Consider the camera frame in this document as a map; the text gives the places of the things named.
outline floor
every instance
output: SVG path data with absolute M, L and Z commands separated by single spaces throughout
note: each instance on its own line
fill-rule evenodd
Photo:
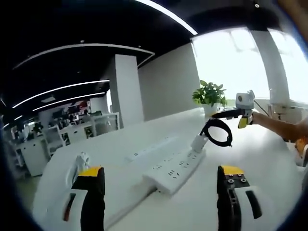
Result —
M 21 200 L 29 212 L 32 211 L 32 204 L 34 195 L 39 183 L 41 176 L 38 177 L 29 177 L 25 179 L 18 180 L 16 182 L 18 193 L 21 197 Z

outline green plant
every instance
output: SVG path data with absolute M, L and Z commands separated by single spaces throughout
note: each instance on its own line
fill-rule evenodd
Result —
M 221 103 L 223 106 L 227 105 L 226 97 L 222 89 L 223 85 L 216 85 L 212 82 L 206 83 L 200 80 L 201 88 L 193 92 L 192 99 L 197 104 L 210 104 L 213 106 L 215 103 Z

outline black ceiling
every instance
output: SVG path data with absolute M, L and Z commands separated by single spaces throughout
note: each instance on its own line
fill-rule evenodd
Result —
M 249 0 L 156 0 L 199 34 L 230 26 L 277 27 L 270 11 Z M 78 47 L 50 52 L 16 67 L 40 52 L 72 44 L 104 43 L 141 48 L 156 58 L 190 42 L 193 36 L 163 13 L 134 0 L 63 0 L 9 3 L 3 27 L 4 71 L 0 91 L 8 107 L 38 93 L 74 83 L 99 80 L 115 54 L 135 55 L 140 64 L 148 53 L 110 47 Z M 54 92 L 56 100 L 100 91 L 95 85 Z M 42 105 L 42 98 L 22 104 L 24 110 Z

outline black cable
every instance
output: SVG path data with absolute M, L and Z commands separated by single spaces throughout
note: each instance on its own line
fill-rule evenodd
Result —
M 254 102 L 259 106 L 259 108 L 261 108 L 265 112 L 265 114 L 267 114 L 269 116 L 269 114 L 255 100 L 254 100 Z
M 211 135 L 208 132 L 208 129 L 210 127 L 217 127 L 217 128 L 221 128 L 223 130 L 225 130 L 228 133 L 228 137 L 227 140 L 224 142 L 220 142 L 215 140 L 213 137 L 211 137 Z M 228 147 L 231 146 L 231 143 L 233 141 L 233 136 L 232 136 L 232 132 L 231 129 L 229 128 L 229 126 L 223 122 L 220 119 L 210 119 L 207 121 L 207 123 L 205 124 L 205 126 L 203 127 L 203 129 L 200 132 L 200 136 L 205 135 L 206 137 L 208 137 L 208 139 L 215 145 L 220 146 L 220 147 Z

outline white pot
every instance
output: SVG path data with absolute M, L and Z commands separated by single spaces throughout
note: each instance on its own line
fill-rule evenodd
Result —
M 210 104 L 203 104 L 202 107 L 204 109 L 204 114 L 206 118 L 211 117 L 217 112 L 217 103 L 215 103 L 213 106 Z

